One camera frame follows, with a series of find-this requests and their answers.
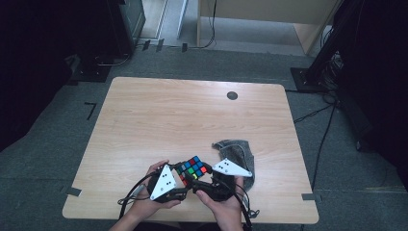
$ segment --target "white triangular gripper tip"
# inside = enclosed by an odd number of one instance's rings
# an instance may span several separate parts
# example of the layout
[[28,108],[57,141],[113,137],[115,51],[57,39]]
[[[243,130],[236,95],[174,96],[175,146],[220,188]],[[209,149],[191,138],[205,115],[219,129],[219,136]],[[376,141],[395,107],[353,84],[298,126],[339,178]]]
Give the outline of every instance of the white triangular gripper tip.
[[162,173],[160,174],[159,180],[154,187],[152,194],[150,195],[151,200],[155,200],[157,197],[169,192],[170,190],[176,188],[176,181],[173,174],[171,173],[170,167],[165,165],[163,167]]
[[252,176],[252,172],[238,166],[227,158],[213,166],[213,170],[224,175]]

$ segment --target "finger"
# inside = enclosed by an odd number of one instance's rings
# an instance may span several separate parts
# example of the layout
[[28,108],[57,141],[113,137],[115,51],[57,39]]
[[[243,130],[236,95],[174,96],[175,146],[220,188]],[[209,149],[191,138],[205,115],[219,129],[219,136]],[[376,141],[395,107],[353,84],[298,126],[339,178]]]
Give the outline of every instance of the finger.
[[157,168],[159,168],[160,166],[162,166],[164,164],[167,164],[167,163],[168,163],[168,160],[163,160],[163,161],[160,161],[160,162],[150,166],[150,168],[149,168],[149,170],[147,171],[146,174],[149,174],[150,172],[155,171]]
[[235,192],[238,194],[240,199],[243,197],[243,177],[242,176],[236,176],[235,177],[235,184],[237,185],[235,187]]
[[203,191],[197,191],[195,194],[198,196],[198,198],[205,204],[208,208],[212,209],[213,207],[213,199],[210,198],[205,192]]

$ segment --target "power cord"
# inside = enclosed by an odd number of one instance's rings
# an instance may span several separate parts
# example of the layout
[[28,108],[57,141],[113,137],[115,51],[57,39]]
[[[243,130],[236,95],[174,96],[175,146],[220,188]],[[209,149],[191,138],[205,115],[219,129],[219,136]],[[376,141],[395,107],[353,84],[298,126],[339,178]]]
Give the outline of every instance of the power cord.
[[145,175],[143,178],[141,178],[141,180],[136,183],[136,185],[132,188],[132,190],[129,191],[129,193],[126,195],[126,197],[124,197],[123,199],[120,199],[119,201],[121,202],[121,209],[120,209],[120,215],[119,215],[119,219],[121,219],[123,217],[123,215],[125,214],[125,210],[126,210],[126,205],[130,204],[128,203],[128,201],[130,199],[132,199],[132,194],[134,192],[134,190],[141,184],[141,182],[143,182],[144,180],[146,180],[147,178],[157,174],[157,170],[151,172],[150,174]]
[[[329,132],[329,128],[330,128],[330,125],[331,125],[331,122],[332,122],[332,119],[333,119],[333,114],[334,114],[334,111],[336,110],[337,104],[338,104],[338,101],[336,100],[332,105],[330,105],[330,106],[333,106],[333,110],[332,110],[332,112],[330,114],[330,118],[329,118],[329,121],[327,123],[326,130],[324,131],[323,138],[321,139],[321,142],[320,142],[318,156],[316,157],[315,170],[313,172],[313,179],[312,179],[312,185],[311,185],[312,192],[315,190],[316,177],[318,175],[318,169],[319,169],[319,160],[320,160],[321,149],[323,148],[324,141],[326,140],[327,133]],[[304,224],[300,225],[300,231],[303,231],[304,226],[305,226]]]

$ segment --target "table leg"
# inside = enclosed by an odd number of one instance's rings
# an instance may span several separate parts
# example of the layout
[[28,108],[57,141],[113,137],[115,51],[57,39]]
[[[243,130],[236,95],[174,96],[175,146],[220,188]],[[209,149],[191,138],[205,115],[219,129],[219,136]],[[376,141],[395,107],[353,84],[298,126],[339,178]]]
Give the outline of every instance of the table leg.
[[183,27],[183,19],[184,19],[184,15],[186,15],[186,9],[187,9],[188,4],[189,4],[189,0],[184,0],[183,7],[181,8],[181,12],[180,12],[180,19],[179,19],[179,27],[178,27],[178,31],[177,31],[177,38],[180,38],[181,28]]

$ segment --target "black cable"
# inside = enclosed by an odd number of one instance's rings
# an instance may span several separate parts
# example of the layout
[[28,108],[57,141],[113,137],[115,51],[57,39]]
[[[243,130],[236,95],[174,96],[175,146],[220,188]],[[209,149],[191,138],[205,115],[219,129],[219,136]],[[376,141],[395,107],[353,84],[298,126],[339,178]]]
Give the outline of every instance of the black cable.
[[297,123],[297,122],[303,121],[303,119],[305,119],[305,118],[307,118],[307,117],[315,116],[315,115],[318,114],[319,112],[324,111],[324,110],[330,108],[331,106],[332,106],[332,105],[326,106],[326,107],[324,107],[324,108],[322,108],[322,109],[316,110],[316,111],[314,111],[314,112],[312,112],[312,113],[309,113],[309,114],[307,114],[307,115],[305,115],[305,116],[302,116],[302,117],[300,117],[300,118],[297,118],[297,119],[295,119],[295,120],[293,121],[293,123]]
[[211,27],[211,29],[213,31],[213,35],[211,36],[210,41],[205,46],[192,47],[191,49],[204,49],[204,48],[207,48],[216,40],[216,27],[215,27],[216,11],[217,11],[217,0],[214,2],[213,23],[211,23],[211,21],[210,21],[210,27]]
[[327,127],[326,127],[326,131],[324,132],[323,138],[321,139],[321,142],[320,142],[318,156],[316,157],[315,171],[313,173],[313,180],[312,180],[312,191],[315,189],[316,176],[318,175],[319,159],[320,159],[321,149],[323,148],[324,141],[326,140],[327,133],[329,132],[329,128],[330,128],[330,124],[331,124],[331,121],[332,121],[332,118],[333,118],[333,114],[334,114],[334,111],[336,110],[337,101],[332,106],[333,106],[333,110],[331,112],[329,122],[328,122]]
[[132,190],[129,191],[129,193],[126,195],[126,197],[123,200],[122,208],[120,209],[119,219],[121,219],[123,217],[123,215],[125,214],[126,205],[128,204],[128,200],[129,200],[128,198],[131,196],[133,191],[141,184],[141,182],[143,182],[145,179],[151,177],[154,174],[157,174],[156,170],[153,171],[153,172],[150,172],[149,174],[147,174],[143,178],[141,178],[141,180],[138,183],[136,183],[136,185],[132,188]]
[[249,217],[250,217],[250,218],[256,218],[256,217],[259,215],[259,212],[260,212],[260,211],[259,211],[259,210],[257,210],[257,211],[251,210],[251,205],[250,205],[248,193],[246,193],[246,190],[245,190],[243,187],[241,187],[241,186],[239,186],[239,185],[237,185],[237,184],[236,184],[236,186],[238,186],[238,188],[240,188],[240,189],[243,191],[243,193],[245,193],[246,199],[248,200],[248,208],[247,208],[247,211],[248,211],[248,213],[249,213]]
[[100,65],[100,66],[116,66],[116,65],[122,65],[122,64],[124,64],[126,61],[128,61],[129,58],[130,58],[130,55],[129,55],[129,54],[124,54],[124,55],[126,56],[126,58],[125,58],[125,60],[123,60],[122,62],[119,62],[119,63],[116,63],[116,64],[97,64],[97,65]]
[[216,179],[215,177],[213,178],[214,180],[216,180],[219,184],[221,184],[223,187],[225,187],[228,191],[231,192],[232,195],[234,195],[234,197],[238,200],[238,202],[240,203],[240,207],[243,213],[243,217],[245,218],[245,222],[246,222],[246,226],[249,228],[249,230],[252,230],[252,222],[251,219],[249,217],[249,213],[248,211],[246,211],[245,209],[245,205],[243,205],[242,200],[240,200],[240,198],[238,197],[237,193],[235,192],[235,189],[232,190],[227,184],[225,184],[223,181]]

